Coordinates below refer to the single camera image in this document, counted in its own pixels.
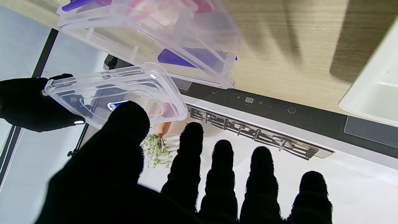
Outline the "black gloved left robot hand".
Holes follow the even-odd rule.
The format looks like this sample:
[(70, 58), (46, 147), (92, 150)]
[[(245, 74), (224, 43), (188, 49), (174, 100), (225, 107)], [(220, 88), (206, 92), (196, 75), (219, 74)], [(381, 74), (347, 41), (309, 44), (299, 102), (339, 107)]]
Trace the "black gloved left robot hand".
[(180, 135), (167, 182), (157, 192), (138, 183), (141, 142), (150, 128), (144, 109), (125, 102), (49, 181), (37, 224), (331, 224), (332, 204), (321, 173), (306, 172), (283, 219), (279, 186), (267, 147), (254, 149), (240, 215), (234, 152), (226, 139), (213, 149), (205, 196), (196, 210), (204, 132), (191, 122)]

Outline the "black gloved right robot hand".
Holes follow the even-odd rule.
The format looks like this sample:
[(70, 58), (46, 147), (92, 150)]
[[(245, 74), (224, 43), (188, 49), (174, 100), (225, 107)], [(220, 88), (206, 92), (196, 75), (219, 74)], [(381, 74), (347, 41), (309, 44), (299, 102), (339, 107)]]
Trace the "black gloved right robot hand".
[(50, 96), (44, 95), (48, 78), (14, 78), (0, 82), (0, 117), (11, 125), (47, 132), (84, 124)]

